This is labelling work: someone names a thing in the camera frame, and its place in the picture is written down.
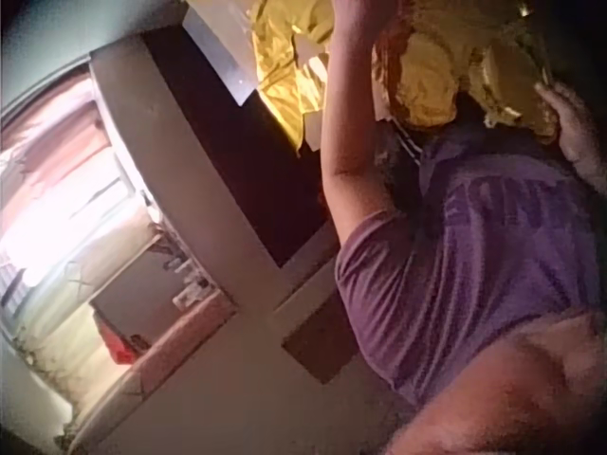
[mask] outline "raised arm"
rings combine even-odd
[[[322,124],[322,185],[343,244],[369,215],[393,210],[375,168],[371,54],[395,0],[334,0],[329,80]]]

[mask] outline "window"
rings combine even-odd
[[[108,353],[90,301],[158,238],[125,175],[86,70],[3,126],[2,333],[72,404],[68,439],[128,370]]]

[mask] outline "beige wall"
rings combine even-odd
[[[54,438],[64,434],[72,407],[28,368],[0,336],[0,423],[48,455],[60,454]]]
[[[278,268],[142,41],[96,52],[92,67],[150,191],[240,310],[97,453],[352,454],[384,440],[401,403],[360,358],[322,386],[281,348],[335,290],[332,263],[300,286],[334,244],[331,229]]]
[[[178,24],[179,0],[43,0],[26,3],[2,30],[2,107],[101,46],[143,30]]]

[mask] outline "fingers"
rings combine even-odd
[[[571,102],[577,109],[580,109],[580,111],[586,110],[586,103],[582,98],[579,97],[573,88],[565,85],[564,83],[557,82],[554,89],[557,93],[568,99],[569,102]]]
[[[543,83],[536,83],[535,89],[538,95],[546,101],[561,118],[561,121],[571,118],[576,114],[573,102],[562,92],[552,89]]]

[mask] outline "red object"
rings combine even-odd
[[[103,342],[114,362],[117,365],[133,365],[138,359],[138,354],[120,336],[116,335],[97,314],[95,314],[95,323],[99,335],[103,338]]]

